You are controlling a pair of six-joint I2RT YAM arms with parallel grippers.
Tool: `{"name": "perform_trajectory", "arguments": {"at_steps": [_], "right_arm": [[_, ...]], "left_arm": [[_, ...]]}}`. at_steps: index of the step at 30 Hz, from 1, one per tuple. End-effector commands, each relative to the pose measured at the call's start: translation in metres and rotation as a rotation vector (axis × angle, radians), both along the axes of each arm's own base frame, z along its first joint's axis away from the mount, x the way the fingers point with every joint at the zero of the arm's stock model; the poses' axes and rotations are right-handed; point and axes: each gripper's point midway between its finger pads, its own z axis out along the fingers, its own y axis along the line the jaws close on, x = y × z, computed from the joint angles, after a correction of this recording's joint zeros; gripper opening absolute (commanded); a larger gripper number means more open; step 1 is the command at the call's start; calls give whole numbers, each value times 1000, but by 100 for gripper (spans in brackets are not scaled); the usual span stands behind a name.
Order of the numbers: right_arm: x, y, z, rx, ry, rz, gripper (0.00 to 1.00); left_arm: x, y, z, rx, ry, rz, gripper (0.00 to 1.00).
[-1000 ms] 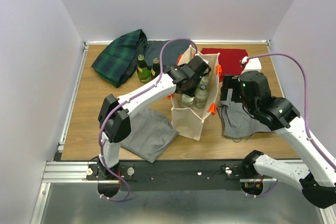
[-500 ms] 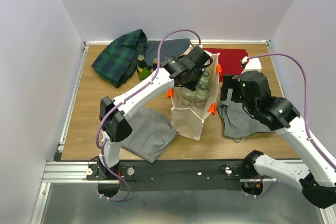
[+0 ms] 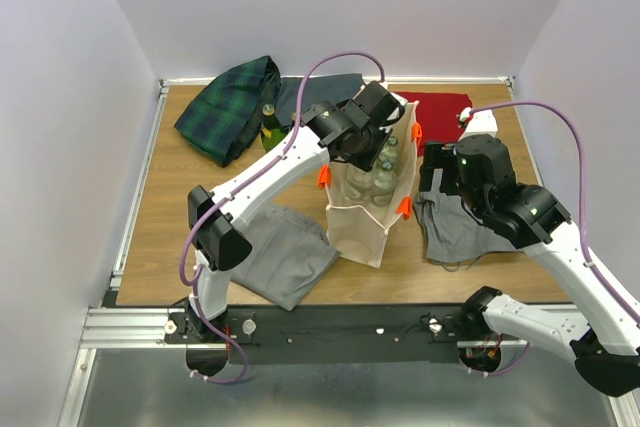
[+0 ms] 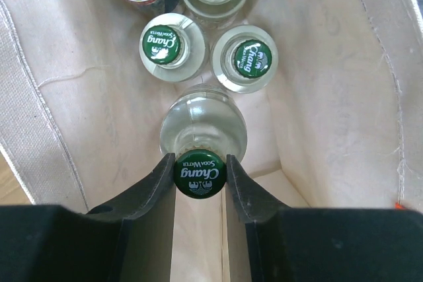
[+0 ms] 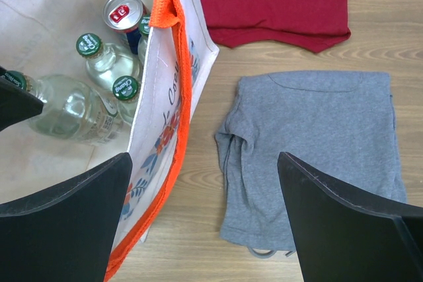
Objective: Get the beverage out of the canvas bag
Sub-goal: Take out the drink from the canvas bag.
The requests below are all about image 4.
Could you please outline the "beige canvas bag orange handles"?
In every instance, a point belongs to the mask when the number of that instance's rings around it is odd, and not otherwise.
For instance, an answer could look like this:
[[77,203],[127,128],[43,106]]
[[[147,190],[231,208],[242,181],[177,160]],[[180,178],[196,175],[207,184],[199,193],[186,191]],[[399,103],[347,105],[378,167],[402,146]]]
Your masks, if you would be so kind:
[[[263,29],[279,54],[273,79],[250,94],[227,90],[212,71],[212,48],[232,27],[186,16],[206,33],[209,59],[193,79],[169,83],[142,64],[148,20],[124,0],[1,0],[1,154],[29,205],[86,214],[142,180],[173,154],[160,150],[169,108],[207,84],[245,119],[241,166],[282,203],[422,214],[413,0],[246,0],[234,26]],[[206,199],[174,186],[168,281],[232,281],[227,180]]]

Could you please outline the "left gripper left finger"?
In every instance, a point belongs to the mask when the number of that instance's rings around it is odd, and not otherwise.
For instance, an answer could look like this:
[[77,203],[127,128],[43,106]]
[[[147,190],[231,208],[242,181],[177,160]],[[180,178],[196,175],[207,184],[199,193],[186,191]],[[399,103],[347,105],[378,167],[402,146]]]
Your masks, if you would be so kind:
[[175,155],[86,214],[60,205],[1,208],[2,281],[168,281]]

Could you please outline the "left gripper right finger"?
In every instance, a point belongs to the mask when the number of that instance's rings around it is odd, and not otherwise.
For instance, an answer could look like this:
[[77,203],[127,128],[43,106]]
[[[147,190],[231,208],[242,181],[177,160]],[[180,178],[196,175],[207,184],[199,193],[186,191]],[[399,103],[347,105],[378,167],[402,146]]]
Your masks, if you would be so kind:
[[422,214],[293,208],[227,156],[232,281],[421,281]]

